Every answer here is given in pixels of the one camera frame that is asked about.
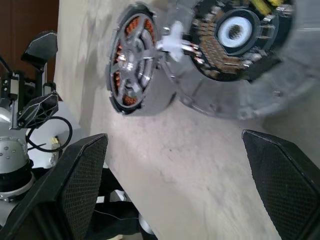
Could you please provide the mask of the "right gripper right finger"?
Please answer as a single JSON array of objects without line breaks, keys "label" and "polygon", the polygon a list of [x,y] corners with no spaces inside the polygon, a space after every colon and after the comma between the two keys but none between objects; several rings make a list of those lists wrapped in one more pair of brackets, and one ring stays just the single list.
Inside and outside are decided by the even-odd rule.
[{"label": "right gripper right finger", "polygon": [[258,194],[282,240],[320,240],[320,168],[294,143],[245,129]]}]

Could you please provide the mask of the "grey motor housing copper windings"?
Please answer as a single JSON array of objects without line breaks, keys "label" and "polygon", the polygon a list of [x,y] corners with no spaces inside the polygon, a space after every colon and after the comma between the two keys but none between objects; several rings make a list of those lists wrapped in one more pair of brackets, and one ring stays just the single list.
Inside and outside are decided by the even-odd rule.
[{"label": "grey motor housing copper windings", "polygon": [[[173,100],[175,93],[176,93],[173,82],[170,80],[169,76],[167,76],[165,69],[164,69],[164,66],[163,66],[165,59],[166,59],[166,52],[162,51],[161,46],[160,46],[160,41],[162,38],[161,26],[163,23],[164,13],[160,9],[153,8],[144,2],[138,1],[138,2],[132,3],[130,5],[133,5],[136,3],[143,3],[154,13],[154,19],[155,19],[156,29],[157,29],[157,33],[158,33],[158,41],[156,42],[156,46],[155,46],[155,57],[154,57],[155,62],[154,62],[154,67],[153,67],[153,76],[151,78],[149,88],[146,91],[146,97],[143,100],[142,108],[139,110],[136,110],[133,114],[130,114],[130,115],[123,115],[123,114],[119,113],[123,116],[128,116],[128,117],[142,117],[142,116],[156,115],[156,114],[162,112],[163,110],[165,110],[169,106],[169,104]],[[118,26],[118,22],[120,21],[121,14],[116,22],[116,28]],[[110,46],[112,44],[112,39],[113,39],[115,29],[112,32]],[[110,49],[111,49],[111,47],[109,48],[108,65],[109,65],[109,60],[110,60]],[[108,79],[109,79],[108,78],[108,70],[107,70],[108,65],[106,66],[106,87],[107,87],[107,90],[108,90],[107,84],[109,82],[108,81]]]}]

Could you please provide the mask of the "dark brown wooden door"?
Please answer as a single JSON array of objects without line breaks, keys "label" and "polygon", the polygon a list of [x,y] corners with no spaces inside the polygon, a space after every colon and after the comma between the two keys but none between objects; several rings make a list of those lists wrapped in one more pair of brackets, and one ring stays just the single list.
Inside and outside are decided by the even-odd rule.
[{"label": "dark brown wooden door", "polygon": [[58,30],[59,0],[0,0],[0,56],[11,70],[34,79],[36,69],[21,60],[30,41]]}]

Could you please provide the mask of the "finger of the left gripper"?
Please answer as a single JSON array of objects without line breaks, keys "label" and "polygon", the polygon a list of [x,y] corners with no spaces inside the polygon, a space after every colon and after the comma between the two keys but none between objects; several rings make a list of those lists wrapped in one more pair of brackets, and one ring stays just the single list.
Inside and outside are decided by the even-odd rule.
[{"label": "finger of the left gripper", "polygon": [[54,91],[32,99],[17,118],[18,128],[38,129],[59,110],[59,97]]},{"label": "finger of the left gripper", "polygon": [[21,56],[21,60],[39,72],[58,52],[58,35],[55,31],[43,31],[33,38]]}]

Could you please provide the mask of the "silver spoked rotor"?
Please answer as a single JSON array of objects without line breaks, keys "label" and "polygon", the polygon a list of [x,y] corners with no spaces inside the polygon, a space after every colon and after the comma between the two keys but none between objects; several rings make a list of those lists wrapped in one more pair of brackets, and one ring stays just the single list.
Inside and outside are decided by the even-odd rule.
[{"label": "silver spoked rotor", "polygon": [[143,107],[158,39],[154,13],[142,2],[129,5],[114,30],[107,67],[107,88],[116,112],[131,115]]}]

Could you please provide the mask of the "grey round motor lid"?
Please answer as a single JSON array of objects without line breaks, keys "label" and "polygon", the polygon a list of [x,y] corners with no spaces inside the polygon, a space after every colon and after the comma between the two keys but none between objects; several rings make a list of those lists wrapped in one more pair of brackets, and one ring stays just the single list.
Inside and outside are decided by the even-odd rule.
[{"label": "grey round motor lid", "polygon": [[169,0],[165,24],[200,52],[167,65],[201,114],[265,117],[320,82],[320,0]]}]

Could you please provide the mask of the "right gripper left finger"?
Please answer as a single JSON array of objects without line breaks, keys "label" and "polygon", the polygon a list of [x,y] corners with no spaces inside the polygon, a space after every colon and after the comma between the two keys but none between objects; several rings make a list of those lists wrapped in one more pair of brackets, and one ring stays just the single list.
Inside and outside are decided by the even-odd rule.
[{"label": "right gripper left finger", "polygon": [[38,179],[0,229],[0,240],[84,240],[98,198],[108,146],[105,133],[76,149]]}]

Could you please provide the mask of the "white cabinet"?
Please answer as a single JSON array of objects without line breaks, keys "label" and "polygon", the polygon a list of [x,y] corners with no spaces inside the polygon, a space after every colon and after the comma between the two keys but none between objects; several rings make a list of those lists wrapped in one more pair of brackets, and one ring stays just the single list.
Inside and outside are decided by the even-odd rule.
[{"label": "white cabinet", "polygon": [[[72,137],[68,145],[61,151],[51,153],[43,152],[36,148],[28,151],[34,168],[52,168],[60,160],[63,160],[65,155],[74,152],[77,147],[77,142],[83,138],[83,131],[79,123],[64,102],[60,101],[58,103],[58,112],[56,112],[54,116],[69,121],[72,126]],[[67,123],[60,119],[51,119],[40,128],[35,129],[30,136],[30,140],[45,150],[54,150],[67,142],[69,134],[70,128]]]}]

